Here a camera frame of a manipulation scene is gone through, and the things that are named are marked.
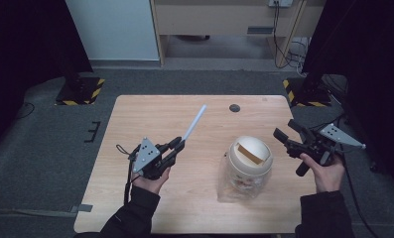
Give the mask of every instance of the black sleeve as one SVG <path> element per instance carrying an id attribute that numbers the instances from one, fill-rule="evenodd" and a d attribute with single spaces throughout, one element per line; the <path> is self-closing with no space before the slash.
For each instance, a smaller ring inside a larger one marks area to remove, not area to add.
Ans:
<path id="1" fill-rule="evenodd" d="M 132 186 L 131 201 L 122 206 L 106 222 L 99 238 L 150 237 L 151 219 L 160 196 L 138 186 Z"/>
<path id="2" fill-rule="evenodd" d="M 353 238 L 351 218 L 339 191 L 301 197 L 302 224 L 297 238 Z"/>

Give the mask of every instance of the gray carpet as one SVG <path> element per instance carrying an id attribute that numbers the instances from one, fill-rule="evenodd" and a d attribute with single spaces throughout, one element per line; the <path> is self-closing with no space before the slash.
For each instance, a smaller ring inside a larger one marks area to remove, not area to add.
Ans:
<path id="1" fill-rule="evenodd" d="M 2 237 L 73 237 L 73 205 L 79 205 L 88 182 L 114 102 L 122 94 L 270 94 L 286 95 L 282 80 L 294 72 L 114 70 L 99 69 L 106 79 L 93 105 L 56 106 L 62 78 L 49 80 L 26 93 L 0 143 L 0 211 L 2 209 L 61 211 L 66 217 L 0 215 Z M 293 107 L 297 121 L 308 127 L 333 120 L 341 107 Z M 101 122 L 93 143 L 93 122 Z M 341 122 L 341 129 L 355 137 Z M 394 237 L 394 181 L 369 170 L 362 152 L 346 155 L 361 211 L 379 237 Z M 342 188 L 357 237 L 372 237 L 362 224 L 347 184 Z M 282 237 L 293 237 L 292 234 Z"/>

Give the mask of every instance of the white wall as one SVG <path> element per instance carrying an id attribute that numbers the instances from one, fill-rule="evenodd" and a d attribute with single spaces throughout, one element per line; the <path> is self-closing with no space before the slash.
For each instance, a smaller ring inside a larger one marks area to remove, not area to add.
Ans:
<path id="1" fill-rule="evenodd" d="M 90 60 L 159 60 L 149 0 L 66 0 Z"/>

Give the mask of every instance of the power outlet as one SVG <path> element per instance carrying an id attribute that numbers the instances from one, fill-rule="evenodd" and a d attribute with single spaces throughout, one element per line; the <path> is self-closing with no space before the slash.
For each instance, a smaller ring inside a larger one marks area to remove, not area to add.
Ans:
<path id="1" fill-rule="evenodd" d="M 293 0 L 269 0 L 268 6 L 269 7 L 277 7 L 277 3 L 280 7 L 289 8 L 292 6 Z"/>

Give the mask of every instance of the white stick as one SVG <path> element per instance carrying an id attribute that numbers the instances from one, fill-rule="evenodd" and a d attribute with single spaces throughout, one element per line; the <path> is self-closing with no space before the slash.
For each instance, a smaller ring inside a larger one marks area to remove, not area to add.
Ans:
<path id="1" fill-rule="evenodd" d="M 197 124 L 197 121 L 199 121 L 200 116 L 202 116 L 202 113 L 205 111 L 206 105 L 204 104 L 202 108 L 200 109 L 199 113 L 197 114 L 196 118 L 194 119 L 193 123 L 191 124 L 190 128 L 188 129 L 187 133 L 185 136 L 182 138 L 183 141 L 185 141 L 189 136 L 190 133 L 193 131 L 194 126 Z"/>

